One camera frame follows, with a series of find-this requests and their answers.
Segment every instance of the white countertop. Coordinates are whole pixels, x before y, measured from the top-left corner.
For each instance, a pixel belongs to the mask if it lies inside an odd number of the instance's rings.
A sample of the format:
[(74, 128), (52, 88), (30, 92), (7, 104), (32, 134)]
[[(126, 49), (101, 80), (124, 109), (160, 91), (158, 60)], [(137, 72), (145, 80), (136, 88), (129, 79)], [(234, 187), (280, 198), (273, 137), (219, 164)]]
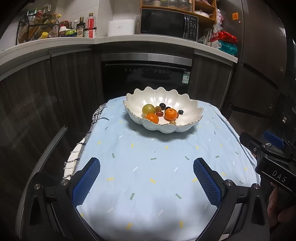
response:
[(204, 52), (204, 54), (210, 53), (217, 57), (224, 58), (226, 60), (237, 63), (236, 57), (230, 54), (227, 54), (223, 51), (220, 51), (218, 49), (215, 49), (194, 41), (179, 39), (174, 37), (167, 37), (167, 36), (139, 34), (139, 35), (124, 35), (124, 36), (113, 36), (113, 37), (100, 37), (97, 39), (68, 37), (68, 38), (51, 38), (51, 39), (40, 39), (36, 41), (30, 41), (27, 43), (13, 46), (9, 49), (6, 49), (0, 52), (0, 66), (22, 55), (37, 52), (39, 50), (46, 50), (46, 49), (61, 47), (61, 46), (71, 46), (71, 45), (90, 46), (93, 44), (102, 44), (102, 43), (109, 43), (109, 42), (124, 42), (124, 41), (162, 42), (162, 43), (182, 45), (182, 46), (200, 50)]

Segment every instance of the yellow cap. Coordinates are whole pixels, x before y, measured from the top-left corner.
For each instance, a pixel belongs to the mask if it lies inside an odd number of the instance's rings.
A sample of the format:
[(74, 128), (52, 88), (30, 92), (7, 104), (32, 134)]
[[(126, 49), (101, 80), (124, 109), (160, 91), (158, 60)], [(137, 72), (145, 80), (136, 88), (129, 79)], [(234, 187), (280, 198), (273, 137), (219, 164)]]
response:
[(41, 38), (46, 39), (48, 36), (48, 32), (43, 32)]

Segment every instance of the red bag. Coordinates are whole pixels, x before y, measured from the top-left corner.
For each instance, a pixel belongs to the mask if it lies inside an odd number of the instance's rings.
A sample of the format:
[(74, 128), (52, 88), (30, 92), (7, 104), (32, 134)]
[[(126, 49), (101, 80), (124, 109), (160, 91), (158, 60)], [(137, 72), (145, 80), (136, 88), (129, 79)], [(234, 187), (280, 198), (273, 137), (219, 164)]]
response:
[(214, 42), (216, 40), (223, 40), (225, 42), (232, 43), (232, 44), (237, 43), (237, 38), (225, 31), (220, 31), (218, 33), (212, 34), (210, 42)]

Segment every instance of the orange sticker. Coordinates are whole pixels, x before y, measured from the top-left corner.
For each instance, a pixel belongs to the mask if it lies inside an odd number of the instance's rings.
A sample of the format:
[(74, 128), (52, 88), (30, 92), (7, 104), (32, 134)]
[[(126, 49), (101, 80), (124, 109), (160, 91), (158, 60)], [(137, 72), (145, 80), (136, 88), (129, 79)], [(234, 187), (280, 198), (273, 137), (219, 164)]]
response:
[(239, 19), (239, 13), (235, 12), (232, 14), (232, 20), (238, 20)]

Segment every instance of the microwave door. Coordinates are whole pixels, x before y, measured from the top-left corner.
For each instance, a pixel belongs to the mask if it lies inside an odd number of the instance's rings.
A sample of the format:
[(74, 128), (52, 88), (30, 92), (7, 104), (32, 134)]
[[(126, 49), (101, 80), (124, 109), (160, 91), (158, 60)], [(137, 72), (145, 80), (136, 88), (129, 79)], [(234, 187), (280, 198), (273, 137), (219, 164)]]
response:
[(184, 34), (183, 39), (188, 39), (188, 31), (189, 31), (189, 15), (184, 14), (185, 26), (184, 26)]
[(142, 9), (141, 33), (183, 38), (188, 35), (187, 15), (179, 12)]

